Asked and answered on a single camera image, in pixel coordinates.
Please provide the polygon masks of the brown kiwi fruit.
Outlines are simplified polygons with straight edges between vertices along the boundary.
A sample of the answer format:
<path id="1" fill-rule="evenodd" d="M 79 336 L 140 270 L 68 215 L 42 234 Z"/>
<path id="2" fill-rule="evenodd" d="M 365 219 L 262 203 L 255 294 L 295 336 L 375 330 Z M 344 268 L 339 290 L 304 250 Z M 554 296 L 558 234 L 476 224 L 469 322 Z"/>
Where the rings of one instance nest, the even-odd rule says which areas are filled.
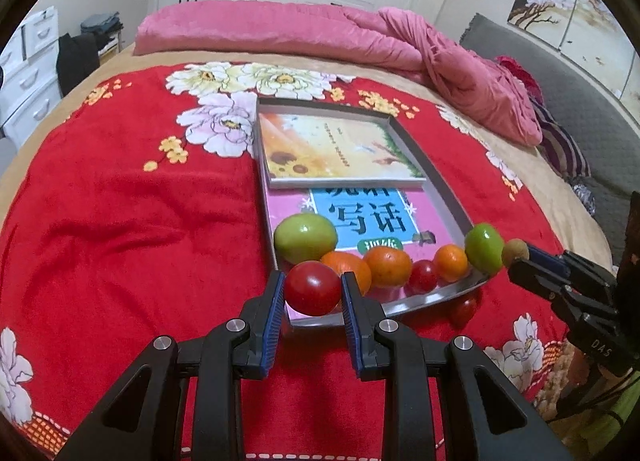
<path id="1" fill-rule="evenodd" d="M 501 252 L 502 265 L 510 268 L 516 261 L 529 260 L 529 248 L 522 239 L 511 239 L 503 245 Z"/>

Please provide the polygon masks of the orange mandarin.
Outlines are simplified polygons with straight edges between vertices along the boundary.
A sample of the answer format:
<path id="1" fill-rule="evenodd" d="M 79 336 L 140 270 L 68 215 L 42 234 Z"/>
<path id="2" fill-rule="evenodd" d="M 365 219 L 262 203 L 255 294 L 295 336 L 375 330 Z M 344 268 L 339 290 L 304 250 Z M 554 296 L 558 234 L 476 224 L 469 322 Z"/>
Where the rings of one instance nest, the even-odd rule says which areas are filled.
<path id="1" fill-rule="evenodd" d="M 469 261 L 462 247 L 446 244 L 439 247 L 433 259 L 434 267 L 442 282 L 454 283 L 469 273 Z"/>
<path id="2" fill-rule="evenodd" d="M 411 257 L 393 247 L 372 247 L 364 254 L 363 260 L 371 270 L 373 288 L 401 288 L 411 275 Z"/>
<path id="3" fill-rule="evenodd" d="M 331 268 L 338 277 L 344 273 L 353 273 L 362 295 L 366 295 L 372 287 L 372 273 L 369 265 L 360 257 L 342 251 L 331 251 L 324 254 L 320 262 Z"/>

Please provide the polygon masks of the red cherry tomato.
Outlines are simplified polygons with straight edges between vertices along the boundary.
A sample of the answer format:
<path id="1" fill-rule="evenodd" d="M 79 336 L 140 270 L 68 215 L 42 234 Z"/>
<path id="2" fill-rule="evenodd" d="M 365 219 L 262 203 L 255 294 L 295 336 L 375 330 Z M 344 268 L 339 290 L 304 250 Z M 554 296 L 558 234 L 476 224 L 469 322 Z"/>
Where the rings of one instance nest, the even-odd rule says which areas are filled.
<path id="1" fill-rule="evenodd" d="M 459 297 L 449 307 L 448 321 L 454 329 L 463 329 L 477 311 L 477 299 L 470 295 Z"/>
<path id="2" fill-rule="evenodd" d="M 432 261 L 421 259 L 413 263 L 407 288 L 413 292 L 428 293 L 437 288 L 438 274 Z"/>
<path id="3" fill-rule="evenodd" d="M 310 317 L 329 314 L 341 300 L 340 277 L 317 261 L 295 265 L 284 282 L 284 299 L 294 311 Z"/>

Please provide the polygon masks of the small green apple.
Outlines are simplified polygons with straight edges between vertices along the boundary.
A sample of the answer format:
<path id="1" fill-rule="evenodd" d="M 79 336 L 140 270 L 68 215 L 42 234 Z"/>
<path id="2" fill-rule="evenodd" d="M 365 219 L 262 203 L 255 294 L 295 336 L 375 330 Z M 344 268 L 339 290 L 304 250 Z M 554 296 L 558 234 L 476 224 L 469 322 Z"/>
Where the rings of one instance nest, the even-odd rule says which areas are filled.
<path id="1" fill-rule="evenodd" d="M 504 241 L 488 222 L 475 225 L 465 236 L 464 251 L 469 263 L 487 276 L 495 276 L 503 267 Z"/>

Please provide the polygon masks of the large green apple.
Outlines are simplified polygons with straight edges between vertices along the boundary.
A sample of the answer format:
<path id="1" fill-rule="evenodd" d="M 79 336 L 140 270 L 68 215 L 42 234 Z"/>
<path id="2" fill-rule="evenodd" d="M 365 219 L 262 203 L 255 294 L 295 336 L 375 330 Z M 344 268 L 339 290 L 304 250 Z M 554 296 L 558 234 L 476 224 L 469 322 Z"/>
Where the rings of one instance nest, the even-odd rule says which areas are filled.
<path id="1" fill-rule="evenodd" d="M 335 250 L 337 231 L 329 219 L 314 213 L 299 213 L 283 219 L 273 233 L 273 244 L 281 259 L 292 265 L 318 261 Z"/>

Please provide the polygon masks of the beige bed sheet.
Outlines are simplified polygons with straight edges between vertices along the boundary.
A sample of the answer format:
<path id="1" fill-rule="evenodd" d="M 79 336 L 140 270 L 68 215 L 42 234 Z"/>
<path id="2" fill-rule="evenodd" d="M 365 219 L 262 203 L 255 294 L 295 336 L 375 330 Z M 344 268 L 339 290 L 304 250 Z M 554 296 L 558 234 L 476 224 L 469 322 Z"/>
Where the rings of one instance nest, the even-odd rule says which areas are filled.
<path id="1" fill-rule="evenodd" d="M 414 83 L 400 75 L 370 68 L 370 66 L 286 56 L 285 54 L 248 54 L 247 52 L 173 51 L 136 56 L 134 48 L 129 46 L 85 78 L 70 95 L 58 104 L 53 113 L 41 122 L 29 140 L 17 151 L 16 157 L 1 176 L 1 215 L 6 216 L 9 212 L 18 187 L 21 186 L 29 164 L 44 138 L 51 130 L 64 123 L 66 117 L 76 111 L 89 92 L 97 88 L 98 85 L 115 75 L 152 68 L 152 66 L 209 61 L 260 62 L 280 64 L 295 69 L 359 76 L 390 85 L 390 87 L 406 94 L 432 103 L 442 106 L 446 103 L 437 92 L 430 88 Z M 482 137 L 490 149 L 523 181 L 524 186 L 527 187 L 544 212 L 544 216 L 547 217 L 555 236 L 558 237 L 563 247 L 585 256 L 605 268 L 612 267 L 612 253 L 603 230 L 597 221 L 588 215 L 570 186 L 555 175 L 552 168 L 537 151 L 515 146 L 493 132 L 489 132 L 488 129 L 476 125 L 465 115 L 461 115 L 460 118 L 474 126 L 477 135 Z"/>

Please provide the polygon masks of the striped purple pillow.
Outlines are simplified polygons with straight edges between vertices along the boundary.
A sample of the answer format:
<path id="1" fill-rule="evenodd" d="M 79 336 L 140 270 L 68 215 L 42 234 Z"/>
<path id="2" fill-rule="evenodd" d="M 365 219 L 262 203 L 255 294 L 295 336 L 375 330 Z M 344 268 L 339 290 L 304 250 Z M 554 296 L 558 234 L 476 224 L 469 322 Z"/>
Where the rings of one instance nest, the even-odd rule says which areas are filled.
<path id="1" fill-rule="evenodd" d="M 568 181 L 590 177 L 591 167 L 584 152 L 549 112 L 544 94 L 533 75 L 511 57 L 499 56 L 496 61 L 523 83 L 541 127 L 542 141 L 538 150 L 555 173 Z"/>

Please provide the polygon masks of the pink exercise book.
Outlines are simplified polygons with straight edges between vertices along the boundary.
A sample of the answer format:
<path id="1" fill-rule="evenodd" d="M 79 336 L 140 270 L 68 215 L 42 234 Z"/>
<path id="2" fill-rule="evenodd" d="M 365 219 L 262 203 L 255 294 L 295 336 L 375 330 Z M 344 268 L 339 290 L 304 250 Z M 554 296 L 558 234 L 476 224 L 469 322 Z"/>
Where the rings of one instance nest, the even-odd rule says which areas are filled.
<path id="1" fill-rule="evenodd" d="M 420 261 L 444 245 L 463 245 L 463 228 L 447 204 L 424 189 L 265 190 L 262 199 L 270 233 L 288 216 L 318 214 L 335 227 L 337 251 L 359 257 L 385 245 Z"/>

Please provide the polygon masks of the grey bed headboard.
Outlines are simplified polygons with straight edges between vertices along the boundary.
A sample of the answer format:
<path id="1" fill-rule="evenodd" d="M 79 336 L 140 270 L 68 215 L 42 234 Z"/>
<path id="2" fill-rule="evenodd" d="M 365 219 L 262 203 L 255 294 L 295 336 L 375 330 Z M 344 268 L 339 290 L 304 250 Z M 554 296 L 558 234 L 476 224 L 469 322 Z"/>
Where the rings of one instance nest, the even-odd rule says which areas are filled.
<path id="1" fill-rule="evenodd" d="M 547 109 L 575 139 L 591 167 L 586 185 L 596 198 L 594 219 L 623 258 L 631 195 L 639 189 L 639 137 L 620 109 L 596 86 L 528 37 L 477 13 L 460 38 L 467 50 L 492 60 L 514 58 L 539 84 Z"/>

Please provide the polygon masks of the grey metal tray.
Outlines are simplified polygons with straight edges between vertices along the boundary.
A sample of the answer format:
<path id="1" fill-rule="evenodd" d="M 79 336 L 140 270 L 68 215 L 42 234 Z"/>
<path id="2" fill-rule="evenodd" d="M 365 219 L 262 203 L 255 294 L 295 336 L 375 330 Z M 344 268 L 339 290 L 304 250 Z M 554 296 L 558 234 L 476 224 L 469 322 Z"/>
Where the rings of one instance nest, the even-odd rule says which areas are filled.
<path id="1" fill-rule="evenodd" d="M 258 99 L 256 106 L 256 122 L 254 126 L 254 155 L 258 161 L 258 169 L 260 180 L 262 181 L 262 193 L 265 190 L 270 191 L 278 191 L 282 189 L 272 189 L 269 187 L 268 180 L 266 179 L 265 166 L 262 163 L 262 158 L 260 157 L 260 142 L 259 142 L 259 122 L 258 115 L 262 112 L 266 113 L 294 113 L 294 114 L 311 114 L 311 115 L 319 115 L 326 114 L 332 116 L 339 117 L 348 117 L 348 118 L 356 118 L 357 120 L 373 120 L 382 122 L 384 124 L 390 124 L 390 128 L 393 129 L 397 136 L 400 137 L 401 141 L 405 143 L 408 147 L 410 153 L 413 158 L 416 159 L 420 168 L 423 169 L 423 172 L 426 176 L 426 181 L 420 186 L 416 186 L 413 188 L 405 187 L 405 188 L 393 188 L 393 187 L 336 187 L 336 188 L 304 188 L 304 189 L 338 189 L 338 188 L 347 188 L 347 189 L 409 189 L 409 190 L 428 190 L 431 192 L 436 192 L 442 198 L 442 201 L 447 204 L 448 210 L 457 223 L 463 228 L 463 236 L 472 229 L 473 224 L 468 214 L 465 213 L 465 210 L 462 204 L 459 202 L 457 197 L 454 195 L 454 192 L 450 189 L 446 180 L 440 176 L 439 171 L 434 166 L 434 164 L 427 158 L 427 155 L 424 154 L 420 148 L 420 146 L 411 138 L 409 133 L 400 125 L 400 123 L 387 114 L 375 112 L 372 110 L 358 109 L 353 106 L 344 106 L 344 104 L 329 104 L 329 103 L 321 103 L 321 102 L 311 102 L 311 101 L 303 101 L 303 100 L 294 100 L 294 99 L 278 99 L 278 98 L 267 98 L 262 97 Z M 277 253 L 274 248 L 273 238 L 269 240 L 270 242 L 270 255 L 271 262 L 273 268 L 277 270 L 281 270 L 286 273 L 290 270 L 294 265 L 288 263 L 284 259 L 281 259 L 280 255 Z"/>

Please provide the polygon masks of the pink quilt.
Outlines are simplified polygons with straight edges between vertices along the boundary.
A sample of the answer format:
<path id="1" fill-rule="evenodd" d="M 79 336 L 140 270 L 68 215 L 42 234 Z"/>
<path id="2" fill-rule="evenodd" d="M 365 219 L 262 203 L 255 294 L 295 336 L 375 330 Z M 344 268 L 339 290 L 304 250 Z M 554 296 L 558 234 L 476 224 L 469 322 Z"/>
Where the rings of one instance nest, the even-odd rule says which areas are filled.
<path id="1" fill-rule="evenodd" d="M 188 50 L 292 54 L 373 66 L 433 89 L 503 138 L 527 147 L 542 141 L 532 102 L 516 77 L 410 10 L 203 0 L 167 6 L 138 27 L 138 56 Z"/>

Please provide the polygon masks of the yellow sunflower book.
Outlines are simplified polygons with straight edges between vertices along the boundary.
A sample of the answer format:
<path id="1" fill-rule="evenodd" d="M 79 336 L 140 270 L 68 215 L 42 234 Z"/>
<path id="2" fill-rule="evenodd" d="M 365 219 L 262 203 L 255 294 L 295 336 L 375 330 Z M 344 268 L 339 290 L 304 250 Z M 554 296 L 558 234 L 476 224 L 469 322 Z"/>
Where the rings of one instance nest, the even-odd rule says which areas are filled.
<path id="1" fill-rule="evenodd" d="M 426 181 L 390 124 L 326 114 L 258 115 L 272 189 L 416 187 Z"/>

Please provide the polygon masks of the white drawer cabinet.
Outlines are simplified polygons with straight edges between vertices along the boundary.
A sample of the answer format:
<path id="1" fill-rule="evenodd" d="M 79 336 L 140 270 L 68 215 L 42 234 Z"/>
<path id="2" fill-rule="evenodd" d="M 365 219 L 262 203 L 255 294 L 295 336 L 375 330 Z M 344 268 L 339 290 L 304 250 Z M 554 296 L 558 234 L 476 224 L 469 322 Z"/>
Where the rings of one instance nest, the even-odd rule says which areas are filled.
<path id="1" fill-rule="evenodd" d="M 58 86 L 58 10 L 31 14 L 1 53 L 1 135 L 20 149 L 61 101 Z"/>

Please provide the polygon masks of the black bag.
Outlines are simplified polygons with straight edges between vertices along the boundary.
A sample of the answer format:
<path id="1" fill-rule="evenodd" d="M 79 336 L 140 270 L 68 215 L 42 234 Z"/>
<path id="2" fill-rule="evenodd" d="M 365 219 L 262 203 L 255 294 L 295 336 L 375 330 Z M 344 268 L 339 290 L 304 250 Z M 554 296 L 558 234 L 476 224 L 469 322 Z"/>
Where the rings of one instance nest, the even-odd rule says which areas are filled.
<path id="1" fill-rule="evenodd" d="M 98 47 L 93 34 L 65 34 L 58 39 L 58 87 L 67 96 L 76 86 L 100 66 Z"/>

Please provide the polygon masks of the floral wall painting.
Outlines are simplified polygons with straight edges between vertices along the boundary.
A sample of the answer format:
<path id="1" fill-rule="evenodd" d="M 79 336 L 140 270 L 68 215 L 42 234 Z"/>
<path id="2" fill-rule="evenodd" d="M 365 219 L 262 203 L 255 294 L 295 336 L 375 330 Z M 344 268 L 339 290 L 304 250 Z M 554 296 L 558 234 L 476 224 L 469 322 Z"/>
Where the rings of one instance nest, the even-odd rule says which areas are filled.
<path id="1" fill-rule="evenodd" d="M 559 51 L 620 99 L 634 48 L 602 0 L 514 0 L 508 22 Z"/>

